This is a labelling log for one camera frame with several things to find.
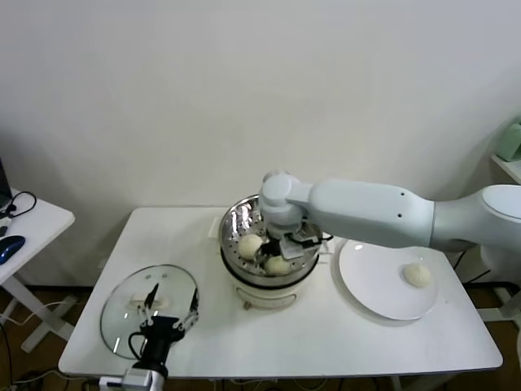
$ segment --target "stainless steel steamer basket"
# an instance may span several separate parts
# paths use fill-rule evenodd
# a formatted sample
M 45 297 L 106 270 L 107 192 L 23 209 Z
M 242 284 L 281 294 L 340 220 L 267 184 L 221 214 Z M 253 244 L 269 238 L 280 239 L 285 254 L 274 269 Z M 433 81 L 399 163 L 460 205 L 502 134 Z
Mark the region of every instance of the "stainless steel steamer basket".
M 232 206 L 221 220 L 219 244 L 221 257 L 226 269 L 239 281 L 254 288 L 288 288 L 305 279 L 318 262 L 318 250 L 310 249 L 304 256 L 292 259 L 291 271 L 287 275 L 267 275 L 262 267 L 239 256 L 239 241 L 242 236 L 255 234 L 264 241 L 267 235 L 259 210 L 259 196 L 252 195 Z M 316 226 L 311 226 L 318 237 L 322 233 Z

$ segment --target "floor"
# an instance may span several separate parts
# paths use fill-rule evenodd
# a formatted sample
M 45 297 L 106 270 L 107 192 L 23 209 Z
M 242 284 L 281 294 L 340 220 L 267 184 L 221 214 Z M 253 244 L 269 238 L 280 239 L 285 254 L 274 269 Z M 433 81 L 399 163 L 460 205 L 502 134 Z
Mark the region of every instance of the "floor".
M 37 291 L 36 295 L 44 303 L 63 300 L 68 292 L 43 292 Z M 89 297 L 88 293 L 74 292 L 80 303 L 85 303 Z M 498 302 L 493 293 L 488 290 L 472 290 L 469 294 L 478 307 L 497 306 Z M 0 309 L 5 308 L 11 298 L 0 289 Z M 80 316 L 83 305 L 77 305 L 67 315 L 66 320 L 75 323 Z M 30 313 L 21 305 L 18 305 L 12 318 L 23 321 Z M 55 335 L 49 335 L 31 354 L 26 354 L 20 349 L 22 341 L 39 324 L 38 319 L 30 319 L 24 326 L 14 323 L 6 324 L 6 331 L 11 346 L 13 377 L 18 380 L 28 371 L 42 371 L 58 365 L 59 356 L 65 342 Z M 472 389 L 480 390 L 521 390 L 521 371 L 515 348 L 517 330 L 513 323 L 490 323 L 488 330 L 493 335 L 504 358 L 504 364 L 495 371 L 470 372 L 456 376 L 438 391 L 456 391 Z M 408 384 L 414 378 L 404 378 L 403 383 Z M 83 380 L 72 380 L 68 384 L 66 380 L 51 374 L 46 376 L 42 385 L 43 390 L 49 391 L 80 391 Z M 280 380 L 277 383 L 264 381 L 247 384 L 233 384 L 230 381 L 210 382 L 207 380 L 169 380 L 164 389 L 169 390 L 202 390 L 202 391 L 297 391 L 301 387 L 314 389 L 321 385 L 321 380 Z M 7 361 L 6 343 L 0 339 L 0 391 L 9 384 L 9 369 Z M 98 387 L 90 386 L 89 389 L 96 390 Z M 357 378 L 357 379 L 330 379 L 320 389 L 322 391 L 387 391 L 391 390 L 391 382 L 388 378 Z

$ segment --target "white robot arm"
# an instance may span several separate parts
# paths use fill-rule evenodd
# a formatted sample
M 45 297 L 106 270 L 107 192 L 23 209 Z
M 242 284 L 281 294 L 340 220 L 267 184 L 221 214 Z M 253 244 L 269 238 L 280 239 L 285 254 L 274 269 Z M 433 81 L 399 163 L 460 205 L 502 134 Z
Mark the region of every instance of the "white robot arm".
M 485 261 L 501 263 L 503 274 L 519 270 L 512 265 L 521 255 L 519 186 L 490 186 L 435 202 L 390 185 L 335 179 L 312 185 L 273 173 L 265 177 L 259 206 L 277 239 L 297 232 L 307 219 L 332 235 L 391 248 L 458 251 L 479 244 Z

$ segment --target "computer mouse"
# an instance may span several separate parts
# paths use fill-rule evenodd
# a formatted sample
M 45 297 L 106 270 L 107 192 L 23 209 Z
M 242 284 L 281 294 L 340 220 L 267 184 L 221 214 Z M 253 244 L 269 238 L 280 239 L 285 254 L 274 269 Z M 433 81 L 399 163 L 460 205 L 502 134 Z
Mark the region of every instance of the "computer mouse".
M 11 258 L 25 243 L 23 236 L 7 236 L 0 240 L 0 265 L 3 265 Z

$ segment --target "white wall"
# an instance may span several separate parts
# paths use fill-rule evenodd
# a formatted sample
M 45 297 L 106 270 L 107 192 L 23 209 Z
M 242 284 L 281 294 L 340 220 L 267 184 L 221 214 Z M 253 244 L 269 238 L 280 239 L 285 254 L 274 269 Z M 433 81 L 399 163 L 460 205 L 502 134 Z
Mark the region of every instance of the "white wall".
M 273 167 L 438 198 L 485 183 L 490 138 L 521 107 L 520 11 L 3 2 L 0 156 L 13 185 L 77 216 L 24 275 L 93 283 L 133 208 L 228 205 Z

